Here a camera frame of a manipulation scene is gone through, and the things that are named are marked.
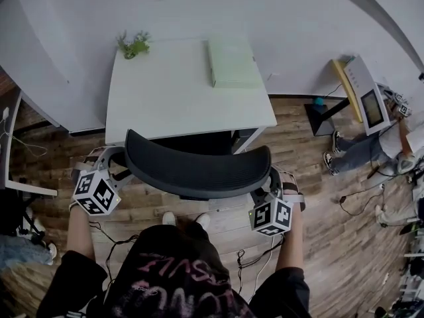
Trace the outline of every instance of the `yellow board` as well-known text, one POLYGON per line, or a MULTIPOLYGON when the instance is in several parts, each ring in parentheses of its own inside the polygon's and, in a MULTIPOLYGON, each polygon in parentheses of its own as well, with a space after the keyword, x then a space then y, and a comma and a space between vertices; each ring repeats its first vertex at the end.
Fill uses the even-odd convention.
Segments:
POLYGON ((337 74, 337 77, 340 79, 340 82, 342 83, 342 86, 344 90, 346 91, 347 97, 350 102, 350 106, 352 106, 353 113, 355 115, 356 120, 359 123, 363 123, 362 115, 360 114, 358 101, 356 100, 355 92, 353 92, 353 88, 346 77, 345 71, 343 68, 345 68, 346 63, 340 60, 331 60, 331 63, 333 65, 333 69, 337 74))

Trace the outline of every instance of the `green plant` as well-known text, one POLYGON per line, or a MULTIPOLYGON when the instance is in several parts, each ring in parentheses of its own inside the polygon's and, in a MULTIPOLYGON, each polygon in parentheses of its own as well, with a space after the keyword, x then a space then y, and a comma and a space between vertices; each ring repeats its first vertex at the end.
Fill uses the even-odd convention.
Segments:
POLYGON ((137 33, 133 41, 125 40, 126 37, 126 31, 124 34, 117 37, 118 47, 124 54, 125 59, 132 59, 141 52, 149 52, 150 46, 148 45, 148 41, 150 39, 150 35, 147 32, 141 31, 137 33))

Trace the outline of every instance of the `white desk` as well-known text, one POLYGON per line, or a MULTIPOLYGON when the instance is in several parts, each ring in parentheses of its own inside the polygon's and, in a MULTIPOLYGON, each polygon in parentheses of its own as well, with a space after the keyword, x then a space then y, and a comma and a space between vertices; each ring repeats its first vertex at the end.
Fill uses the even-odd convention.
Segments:
POLYGON ((106 144, 123 144, 128 129, 156 139, 256 129, 244 150, 276 118, 265 86, 213 88, 206 41, 152 43, 131 60, 117 52, 107 106, 106 144))
MULTIPOLYGON (((18 108, 21 104, 22 93, 19 90, 12 90, 0 97, 0 110, 3 114, 4 108, 9 108, 9 116, 6 119, 5 129, 9 133, 13 133, 15 127, 18 108)), ((0 125, 0 133, 3 133, 3 123, 0 125)), ((43 195, 51 195, 56 197, 58 192, 55 189, 48 189, 28 184, 14 182, 9 179, 9 158, 11 154, 12 138, 8 135, 3 135, 0 138, 1 153, 0 153, 0 189, 11 188, 18 191, 37 193, 43 195)))

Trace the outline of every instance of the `black t-shirt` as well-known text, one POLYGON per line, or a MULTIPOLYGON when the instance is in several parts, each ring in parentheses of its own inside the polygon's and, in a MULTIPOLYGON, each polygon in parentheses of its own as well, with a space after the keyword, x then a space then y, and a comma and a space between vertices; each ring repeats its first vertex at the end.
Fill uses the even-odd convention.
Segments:
POLYGON ((215 247, 170 225, 141 232, 107 294, 106 277, 94 261, 67 252, 37 317, 309 317, 302 269, 277 271, 248 305, 215 247))

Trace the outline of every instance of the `black stand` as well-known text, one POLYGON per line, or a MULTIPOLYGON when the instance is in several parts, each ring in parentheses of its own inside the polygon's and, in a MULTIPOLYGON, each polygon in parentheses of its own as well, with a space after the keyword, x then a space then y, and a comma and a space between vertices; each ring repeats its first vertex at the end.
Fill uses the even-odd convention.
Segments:
POLYGON ((335 128, 331 117, 349 106, 348 98, 343 99, 333 108, 328 109, 326 105, 305 104, 306 114, 311 124, 314 136, 331 135, 335 128))

